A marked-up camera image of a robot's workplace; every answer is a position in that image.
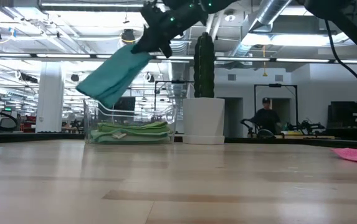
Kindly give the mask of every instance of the white planter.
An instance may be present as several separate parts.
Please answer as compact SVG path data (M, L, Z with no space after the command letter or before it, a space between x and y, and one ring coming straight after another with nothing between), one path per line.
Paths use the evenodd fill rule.
M184 133L186 144L223 144L224 99L184 99Z

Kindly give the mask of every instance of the doorway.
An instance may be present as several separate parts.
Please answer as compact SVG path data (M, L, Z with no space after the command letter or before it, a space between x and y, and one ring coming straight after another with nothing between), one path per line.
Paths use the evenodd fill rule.
M290 99L288 98L273 98L271 107L277 112L281 124L290 123Z
M225 99L224 136L226 138L243 138L244 129L240 121L243 119L243 98Z

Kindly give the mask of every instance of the cactus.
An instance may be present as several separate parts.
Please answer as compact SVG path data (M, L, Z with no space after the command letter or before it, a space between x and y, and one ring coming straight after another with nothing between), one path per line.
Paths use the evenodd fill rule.
M211 36L204 32L198 38L194 56L195 97L214 98L214 43Z

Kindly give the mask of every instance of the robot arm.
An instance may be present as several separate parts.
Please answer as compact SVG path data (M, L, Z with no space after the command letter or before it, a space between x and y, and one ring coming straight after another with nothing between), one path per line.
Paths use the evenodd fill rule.
M332 21L357 45L356 0L296 0L320 19Z
M141 15L149 25L144 27L142 38L134 46L132 53L158 52L159 49L166 57L173 53L170 40L201 21L206 25L208 14L225 9L237 0L163 0L171 8L162 12L156 6L157 0L145 2Z

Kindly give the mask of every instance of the potted plant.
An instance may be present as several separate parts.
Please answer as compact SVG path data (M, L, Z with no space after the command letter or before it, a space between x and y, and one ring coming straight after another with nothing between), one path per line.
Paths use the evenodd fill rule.
M214 97L214 43L205 32L194 56L194 96L184 99L184 137L187 144L224 143L224 99Z

